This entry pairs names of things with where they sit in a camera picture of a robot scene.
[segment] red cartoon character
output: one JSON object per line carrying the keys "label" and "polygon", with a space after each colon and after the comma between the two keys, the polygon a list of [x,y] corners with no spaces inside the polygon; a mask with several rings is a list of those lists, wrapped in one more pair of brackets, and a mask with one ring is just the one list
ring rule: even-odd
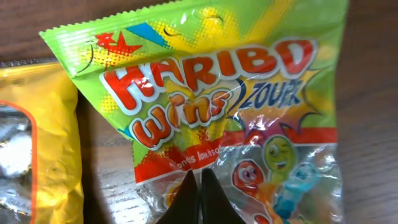
{"label": "red cartoon character", "polygon": [[251,159],[241,161],[232,173],[233,185],[248,196],[257,198],[258,185],[264,182],[264,174]]}

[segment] table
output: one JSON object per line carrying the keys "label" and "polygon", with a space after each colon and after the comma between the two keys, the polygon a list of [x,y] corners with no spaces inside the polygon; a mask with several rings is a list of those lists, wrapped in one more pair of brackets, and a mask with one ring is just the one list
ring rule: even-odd
{"label": "table", "polygon": [[[2,0],[0,62],[51,57],[37,35],[40,30],[158,2],[162,1]],[[337,158],[347,223],[397,223],[398,219],[397,12],[396,0],[352,0],[348,13],[336,79]],[[85,220],[131,221],[130,142],[84,97],[79,100]]]}

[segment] orange outline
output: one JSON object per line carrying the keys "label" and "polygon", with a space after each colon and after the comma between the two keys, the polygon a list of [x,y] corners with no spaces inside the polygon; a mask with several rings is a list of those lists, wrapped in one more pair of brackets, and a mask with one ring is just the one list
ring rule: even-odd
{"label": "orange outline", "polygon": [[5,104],[9,105],[21,112],[23,112],[29,119],[30,122],[32,123],[32,192],[31,192],[31,216],[30,216],[30,224],[35,223],[36,219],[36,198],[37,198],[37,125],[36,125],[36,120],[34,117],[24,108],[21,108],[18,105],[15,105],[14,103],[5,101],[5,100],[0,100],[0,104]]}

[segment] cartoon eye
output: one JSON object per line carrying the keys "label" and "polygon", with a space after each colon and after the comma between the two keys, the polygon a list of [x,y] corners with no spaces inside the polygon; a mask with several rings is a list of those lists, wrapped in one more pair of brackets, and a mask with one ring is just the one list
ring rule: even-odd
{"label": "cartoon eye", "polygon": [[269,149],[269,154],[274,157],[277,158],[279,156],[279,149],[276,145],[272,145]]}
{"label": "cartoon eye", "polygon": [[251,181],[250,172],[247,169],[240,169],[239,178],[245,183],[250,182]]}
{"label": "cartoon eye", "polygon": [[253,167],[248,167],[248,171],[250,173],[250,179],[256,180],[257,179],[257,170]]}

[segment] blue triangle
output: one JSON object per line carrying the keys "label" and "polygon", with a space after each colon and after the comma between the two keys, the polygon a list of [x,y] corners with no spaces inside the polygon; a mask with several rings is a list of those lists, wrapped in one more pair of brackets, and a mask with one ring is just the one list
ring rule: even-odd
{"label": "blue triangle", "polygon": [[163,39],[150,25],[147,23],[131,26],[126,28],[129,32],[136,34],[144,39],[147,39],[162,47],[167,47],[166,40]]}

